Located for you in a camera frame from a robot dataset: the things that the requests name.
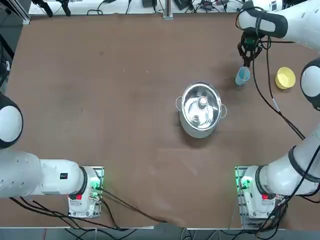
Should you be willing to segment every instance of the brown tabletop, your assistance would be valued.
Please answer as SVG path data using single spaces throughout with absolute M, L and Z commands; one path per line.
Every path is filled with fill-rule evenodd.
M 110 15 L 40 18 L 23 27 L 7 95 L 21 108 L 14 146 L 43 159 L 104 166 L 105 187 L 142 211 L 190 228 L 228 228 L 236 200 L 236 165 L 262 165 L 300 139 L 259 97 L 251 78 L 236 87 L 242 32 L 234 14 Z M 268 99 L 265 51 L 256 78 Z M 273 44 L 270 72 L 291 68 L 287 91 L 272 89 L 282 112 L 304 134 L 319 113 L 303 97 L 302 68 L 317 56 L 297 44 Z M 180 127 L 175 100 L 194 81 L 212 84 L 228 109 L 214 133 L 193 139 Z M 37 197 L 68 212 L 66 196 Z M 121 226 L 155 222 L 113 202 Z M 1 226 L 65 226 L 1 199 Z M 320 208 L 295 197 L 284 228 L 319 230 Z M 98 222 L 111 225 L 103 210 Z M 232 228 L 240 228 L 238 209 Z

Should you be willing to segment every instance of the yellow cup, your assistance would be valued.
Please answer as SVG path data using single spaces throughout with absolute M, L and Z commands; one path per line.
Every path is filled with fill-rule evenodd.
M 281 67 L 275 75 L 275 84 L 280 89 L 291 88 L 296 83 L 295 73 L 288 67 Z

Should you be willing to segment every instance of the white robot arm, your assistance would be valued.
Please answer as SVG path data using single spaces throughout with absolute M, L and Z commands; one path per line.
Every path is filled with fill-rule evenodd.
M 98 217 L 101 192 L 95 187 L 102 187 L 103 169 L 79 167 L 65 159 L 38 159 L 33 154 L 9 148 L 22 130 L 19 107 L 0 93 L 0 198 L 68 195 L 69 215 Z
M 238 16 L 238 25 L 245 33 L 258 33 L 292 41 L 320 50 L 320 0 L 308 0 L 290 8 L 268 12 L 246 2 Z M 302 70 L 300 86 L 304 96 L 320 110 L 320 58 L 309 62 Z M 250 166 L 244 177 L 243 193 L 250 218 L 267 219 L 275 207 L 275 196 L 293 193 L 320 146 L 320 125 L 301 144 L 281 158 L 263 166 Z M 320 154 L 313 162 L 296 195 L 315 192 L 320 183 Z

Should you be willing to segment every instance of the plastic cup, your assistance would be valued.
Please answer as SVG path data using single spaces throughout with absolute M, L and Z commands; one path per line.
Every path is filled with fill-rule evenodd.
M 250 70 L 246 66 L 240 67 L 238 73 L 235 76 L 235 84 L 241 86 L 250 78 Z
M 295 85 L 296 76 L 295 73 L 288 67 L 283 66 L 279 68 L 275 75 L 275 84 L 280 89 L 288 89 Z

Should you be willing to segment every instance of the pot handle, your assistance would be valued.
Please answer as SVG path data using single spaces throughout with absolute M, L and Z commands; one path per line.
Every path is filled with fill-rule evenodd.
M 179 107 L 178 107 L 178 99 L 181 99 L 181 101 L 182 101 L 182 96 L 178 96 L 177 98 L 176 98 L 176 100 L 175 100 L 175 107 L 179 110 L 179 111 L 181 111 L 182 109 L 180 109 Z
M 222 104 L 222 103 L 221 103 L 221 106 L 223 106 L 224 109 L 225 109 L 225 114 L 220 117 L 221 119 L 223 119 L 223 118 L 225 118 L 225 117 L 227 116 L 227 107 L 226 107 L 226 105 L 224 105 L 224 104 Z

